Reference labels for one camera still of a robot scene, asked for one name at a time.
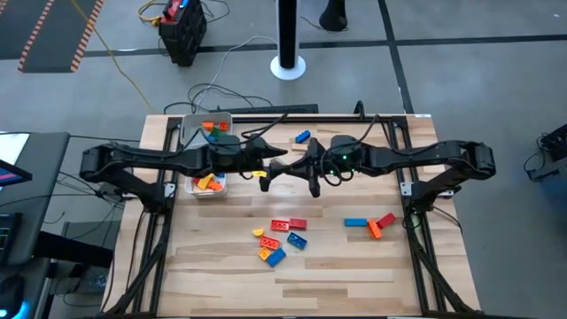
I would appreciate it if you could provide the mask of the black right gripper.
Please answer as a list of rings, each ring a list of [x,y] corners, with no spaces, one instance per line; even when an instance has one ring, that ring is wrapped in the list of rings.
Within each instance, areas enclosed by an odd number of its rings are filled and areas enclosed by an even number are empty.
[[[328,185],[338,187],[353,179],[362,159],[362,145],[359,139],[339,135],[331,138],[329,148],[325,148],[313,138],[307,147],[307,157],[285,163],[281,159],[270,161],[270,177],[291,175],[308,180],[308,188],[314,198],[321,196],[319,179]]]

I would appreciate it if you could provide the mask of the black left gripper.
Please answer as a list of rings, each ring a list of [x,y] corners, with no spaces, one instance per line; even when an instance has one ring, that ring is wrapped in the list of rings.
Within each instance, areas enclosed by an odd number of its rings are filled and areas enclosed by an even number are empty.
[[[217,173],[244,173],[261,170],[263,159],[287,154],[285,149],[268,144],[262,137],[241,142],[237,136],[220,136],[208,145],[210,170]],[[268,192],[271,179],[260,178],[260,190]]]

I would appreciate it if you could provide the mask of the black pole white round base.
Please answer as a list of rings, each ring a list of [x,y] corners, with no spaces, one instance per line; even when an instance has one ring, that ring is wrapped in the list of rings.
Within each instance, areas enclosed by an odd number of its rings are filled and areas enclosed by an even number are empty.
[[[275,1],[277,55],[270,62],[270,70],[279,80],[294,81],[307,70],[299,55],[299,0]]]

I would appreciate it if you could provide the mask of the black and red tool case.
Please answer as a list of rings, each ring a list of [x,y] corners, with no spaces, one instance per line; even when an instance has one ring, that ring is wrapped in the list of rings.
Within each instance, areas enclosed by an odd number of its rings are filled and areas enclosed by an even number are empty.
[[[174,64],[192,66],[206,34],[200,0],[168,0],[159,23],[159,36]]]

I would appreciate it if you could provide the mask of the black round stand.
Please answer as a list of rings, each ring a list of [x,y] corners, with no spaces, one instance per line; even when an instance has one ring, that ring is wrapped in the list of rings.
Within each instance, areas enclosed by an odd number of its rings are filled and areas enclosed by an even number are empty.
[[[325,10],[320,15],[319,25],[330,32],[346,31],[346,0],[328,0]]]

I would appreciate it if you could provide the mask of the black side desk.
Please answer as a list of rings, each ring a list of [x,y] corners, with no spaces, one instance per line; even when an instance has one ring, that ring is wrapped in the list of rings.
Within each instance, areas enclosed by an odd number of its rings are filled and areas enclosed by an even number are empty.
[[[66,132],[31,134],[15,166],[28,171],[33,178],[0,190],[0,213],[22,214],[5,262],[9,266],[24,264],[33,256],[69,139]]]

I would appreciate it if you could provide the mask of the black mat orange striped edge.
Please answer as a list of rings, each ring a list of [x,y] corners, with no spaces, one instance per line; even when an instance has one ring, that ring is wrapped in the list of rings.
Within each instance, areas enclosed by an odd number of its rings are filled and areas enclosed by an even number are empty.
[[[18,59],[50,0],[0,0],[0,60]]]
[[[105,0],[42,0],[21,57],[22,73],[74,73],[94,34]]]

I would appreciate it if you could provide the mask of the black tablet screen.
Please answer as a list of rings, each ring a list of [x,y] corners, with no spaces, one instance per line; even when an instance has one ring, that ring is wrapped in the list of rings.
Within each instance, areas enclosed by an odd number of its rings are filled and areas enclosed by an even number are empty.
[[[0,159],[0,187],[31,181],[33,175]]]

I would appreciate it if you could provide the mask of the white paper sheet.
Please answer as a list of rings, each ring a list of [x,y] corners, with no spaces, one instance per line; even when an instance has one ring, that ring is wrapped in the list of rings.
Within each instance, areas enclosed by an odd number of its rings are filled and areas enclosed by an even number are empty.
[[[0,132],[0,160],[14,165],[28,138],[29,134]]]

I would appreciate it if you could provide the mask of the black display screen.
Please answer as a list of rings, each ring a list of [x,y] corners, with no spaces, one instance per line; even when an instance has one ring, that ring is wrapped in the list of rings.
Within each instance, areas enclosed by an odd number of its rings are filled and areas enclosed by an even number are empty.
[[[21,224],[22,213],[0,214],[0,265],[7,263]]]

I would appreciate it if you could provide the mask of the black computer mouse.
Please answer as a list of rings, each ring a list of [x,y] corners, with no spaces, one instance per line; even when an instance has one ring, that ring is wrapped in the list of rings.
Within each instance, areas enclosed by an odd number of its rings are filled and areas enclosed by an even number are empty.
[[[26,319],[29,310],[24,301],[25,278],[12,275],[0,283],[0,319]]]

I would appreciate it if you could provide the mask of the black aluminium table frame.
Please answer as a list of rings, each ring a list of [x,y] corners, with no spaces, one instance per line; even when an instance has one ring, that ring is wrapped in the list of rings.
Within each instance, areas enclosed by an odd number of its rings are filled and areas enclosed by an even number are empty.
[[[368,123],[354,115],[308,114],[302,123],[283,123],[264,135],[268,143],[289,150],[286,163],[302,152],[291,149],[293,138],[304,130],[328,147],[336,134],[362,136]],[[197,199],[185,191],[184,176],[177,177],[179,191],[161,279],[154,287],[153,269],[145,281],[140,312],[151,310],[151,298],[159,292],[157,317],[201,316],[386,316],[420,315],[413,263],[407,232],[400,225],[403,211],[399,173],[378,178],[355,175],[349,183],[332,187],[324,181],[322,195],[312,198],[306,181],[287,175],[261,192],[258,180],[227,175],[225,196]],[[136,234],[142,205],[126,204],[116,242],[116,278],[104,310],[117,305],[126,291],[128,270],[140,269],[144,241],[157,244],[165,226],[143,217]],[[344,226],[345,218],[379,219],[393,213],[396,222],[372,240],[367,228]],[[288,245],[289,233],[272,232],[273,219],[307,220],[298,231],[307,240],[305,250]],[[440,272],[470,307],[480,309],[461,232],[438,211],[428,214],[431,240]],[[264,228],[267,236],[281,241],[287,256],[271,268],[258,256],[258,238],[252,230]]]

